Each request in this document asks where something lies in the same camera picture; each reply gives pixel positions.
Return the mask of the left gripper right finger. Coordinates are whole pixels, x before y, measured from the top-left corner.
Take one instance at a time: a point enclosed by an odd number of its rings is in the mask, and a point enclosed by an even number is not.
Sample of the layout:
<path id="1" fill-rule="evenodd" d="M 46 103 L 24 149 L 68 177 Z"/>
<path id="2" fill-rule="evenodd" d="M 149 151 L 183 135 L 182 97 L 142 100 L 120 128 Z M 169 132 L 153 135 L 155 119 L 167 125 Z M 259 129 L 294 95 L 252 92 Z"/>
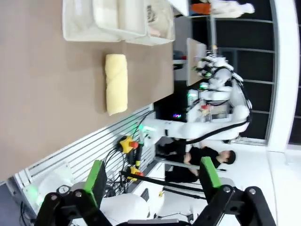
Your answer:
<path id="1" fill-rule="evenodd" d="M 210 157 L 200 161 L 199 180 L 207 205 L 194 226 L 217 226 L 224 215 L 234 215 L 241 226 L 276 225 L 262 190 L 250 186 L 242 191 L 223 185 Z"/>

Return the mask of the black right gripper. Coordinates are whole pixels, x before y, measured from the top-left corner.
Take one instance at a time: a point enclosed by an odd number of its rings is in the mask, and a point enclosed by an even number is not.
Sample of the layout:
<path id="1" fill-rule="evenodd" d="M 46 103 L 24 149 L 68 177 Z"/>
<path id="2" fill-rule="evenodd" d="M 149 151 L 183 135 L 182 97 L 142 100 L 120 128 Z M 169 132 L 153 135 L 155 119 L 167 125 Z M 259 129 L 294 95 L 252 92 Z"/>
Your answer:
<path id="1" fill-rule="evenodd" d="M 211 66 L 207 61 L 198 61 L 197 65 L 194 67 L 194 71 L 202 78 L 212 77 Z"/>

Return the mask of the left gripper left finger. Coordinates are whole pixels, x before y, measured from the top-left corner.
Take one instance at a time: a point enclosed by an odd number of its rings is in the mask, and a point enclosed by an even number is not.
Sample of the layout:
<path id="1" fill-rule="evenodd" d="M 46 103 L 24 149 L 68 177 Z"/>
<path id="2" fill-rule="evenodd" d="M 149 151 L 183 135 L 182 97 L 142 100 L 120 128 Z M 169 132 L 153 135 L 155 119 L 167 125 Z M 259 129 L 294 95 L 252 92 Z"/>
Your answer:
<path id="1" fill-rule="evenodd" d="M 110 226 L 111 223 L 100 211 L 107 175 L 104 162 L 94 161 L 82 188 L 62 195 L 48 193 L 40 207 L 36 226 L 70 226 L 74 219 L 82 218 L 88 226 Z"/>

